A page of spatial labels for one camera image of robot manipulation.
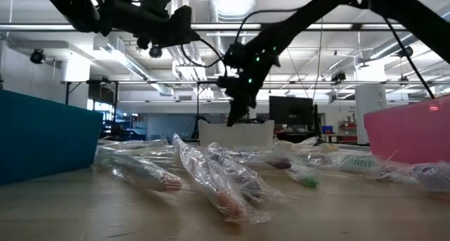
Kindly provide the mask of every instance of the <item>ceiling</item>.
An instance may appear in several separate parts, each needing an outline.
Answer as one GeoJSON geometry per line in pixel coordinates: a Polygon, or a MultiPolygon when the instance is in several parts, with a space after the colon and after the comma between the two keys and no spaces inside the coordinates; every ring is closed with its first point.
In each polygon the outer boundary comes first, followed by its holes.
{"type": "MultiPolygon", "coordinates": [[[[178,6],[188,4],[193,8],[192,21],[194,23],[213,22],[214,18],[211,14],[210,0],[178,0],[178,6]]],[[[256,5],[253,10],[261,9],[287,9],[297,8],[307,4],[311,0],[256,0],[256,5]]],[[[450,12],[450,0],[419,0],[426,6],[437,12],[450,12]]],[[[230,0],[230,6],[238,6],[235,0],[230,0]]],[[[0,0],[0,22],[8,23],[10,21],[10,13],[12,10],[12,23],[67,23],[64,17],[53,7],[47,0],[0,0]]],[[[250,18],[250,22],[276,22],[283,20],[289,16],[289,13],[265,13],[255,15],[250,18]]],[[[339,6],[334,11],[330,12],[323,18],[324,23],[342,23],[354,24],[356,22],[375,22],[384,23],[383,19],[370,11],[362,11],[349,6],[339,6]]],[[[215,39],[218,32],[199,32],[200,36],[210,42],[213,46],[216,45],[215,39]]],[[[219,35],[230,36],[235,32],[221,32],[219,35]]],[[[245,33],[246,41],[253,38],[257,32],[248,31],[245,33]]],[[[102,60],[102,63],[91,70],[93,74],[106,74],[111,79],[127,80],[130,78],[130,72],[122,67],[117,61],[100,58],[98,52],[92,50],[92,47],[86,48],[84,45],[85,39],[91,39],[92,34],[80,33],[29,33],[29,32],[15,32],[11,34],[12,37],[26,40],[59,40],[67,41],[74,46],[86,49],[89,55],[94,59],[102,60]]],[[[164,51],[161,58],[150,58],[146,51],[140,51],[136,47],[136,39],[132,34],[125,32],[113,32],[109,36],[109,40],[121,39],[124,44],[124,52],[127,56],[134,59],[140,67],[142,67],[152,78],[159,80],[183,80],[183,75],[180,77],[173,73],[174,58],[168,51],[164,51]]],[[[354,78],[355,64],[354,57],[364,56],[361,51],[370,51],[386,41],[392,40],[391,32],[321,32],[320,28],[316,31],[303,32],[299,34],[289,45],[288,49],[280,56],[281,67],[273,67],[269,74],[267,81],[288,81],[288,80],[329,80],[331,75],[336,73],[339,69],[345,72],[347,80],[354,78]],[[339,68],[332,67],[340,62],[339,68]]],[[[216,55],[206,45],[202,43],[196,44],[201,61],[205,64],[211,63],[216,59],[216,55]]],[[[413,61],[419,70],[425,70],[433,65],[435,69],[428,70],[423,74],[426,80],[431,80],[439,77],[439,79],[448,80],[446,76],[450,77],[450,66],[442,63],[442,59],[434,52],[430,51],[427,46],[421,42],[412,45],[414,52],[413,61]]],[[[381,60],[385,66],[385,75],[387,79],[399,79],[401,74],[410,75],[410,80],[417,80],[411,73],[412,68],[406,62],[406,59],[401,60],[396,57],[386,57],[381,60]]],[[[209,79],[214,79],[220,74],[216,66],[206,70],[206,76],[209,79]]],[[[389,86],[390,88],[398,88],[398,86],[389,86]]],[[[301,84],[265,84],[265,89],[310,89],[311,86],[303,86],[301,84]]],[[[336,92],[336,86],[318,86],[318,89],[328,89],[324,93],[330,91],[336,92]]],[[[424,94],[421,86],[414,86],[410,89],[415,89],[417,94],[424,94]]],[[[128,91],[154,91],[151,86],[127,86],[128,91]]]]}

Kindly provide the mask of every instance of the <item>table surface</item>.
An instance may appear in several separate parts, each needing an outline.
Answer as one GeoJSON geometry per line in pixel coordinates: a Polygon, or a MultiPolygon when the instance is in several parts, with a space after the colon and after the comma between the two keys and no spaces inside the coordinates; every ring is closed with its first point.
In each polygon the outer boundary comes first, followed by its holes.
{"type": "Polygon", "coordinates": [[[80,170],[0,187],[0,240],[450,240],[450,204],[422,190],[321,176],[317,190],[264,175],[294,198],[267,223],[236,226],[201,194],[167,195],[80,170]]]}

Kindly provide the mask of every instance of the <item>security camera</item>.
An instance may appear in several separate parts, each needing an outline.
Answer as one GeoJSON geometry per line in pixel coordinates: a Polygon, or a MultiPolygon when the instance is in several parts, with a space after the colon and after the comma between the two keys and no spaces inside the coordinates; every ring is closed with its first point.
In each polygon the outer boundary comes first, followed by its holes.
{"type": "Polygon", "coordinates": [[[45,62],[44,50],[41,48],[36,48],[33,54],[31,54],[30,61],[31,63],[37,65],[44,63],[45,62]]]}

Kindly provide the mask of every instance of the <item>robotic arm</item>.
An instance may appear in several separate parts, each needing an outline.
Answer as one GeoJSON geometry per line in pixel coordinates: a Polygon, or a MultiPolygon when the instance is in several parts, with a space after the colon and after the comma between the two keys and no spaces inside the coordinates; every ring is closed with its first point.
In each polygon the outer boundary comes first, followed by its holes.
{"type": "MultiPolygon", "coordinates": [[[[151,42],[153,50],[198,41],[191,29],[191,8],[182,6],[169,17],[165,6],[170,0],[50,0],[80,32],[107,35],[113,28],[138,37],[140,48],[151,42]]],[[[239,69],[238,78],[220,77],[217,85],[232,97],[228,126],[233,126],[248,107],[256,107],[256,96],[278,56],[292,40],[339,5],[370,9],[384,19],[391,18],[405,26],[434,52],[450,63],[450,25],[418,0],[312,0],[284,21],[268,26],[246,45],[235,43],[223,62],[239,69]]]]}

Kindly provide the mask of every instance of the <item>computer monitor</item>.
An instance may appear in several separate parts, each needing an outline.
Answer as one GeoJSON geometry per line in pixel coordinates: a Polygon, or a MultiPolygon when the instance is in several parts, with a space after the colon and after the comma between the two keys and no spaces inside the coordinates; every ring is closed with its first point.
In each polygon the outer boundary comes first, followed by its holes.
{"type": "Polygon", "coordinates": [[[310,98],[269,97],[269,119],[276,124],[307,125],[311,129],[313,113],[313,100],[310,98]]]}

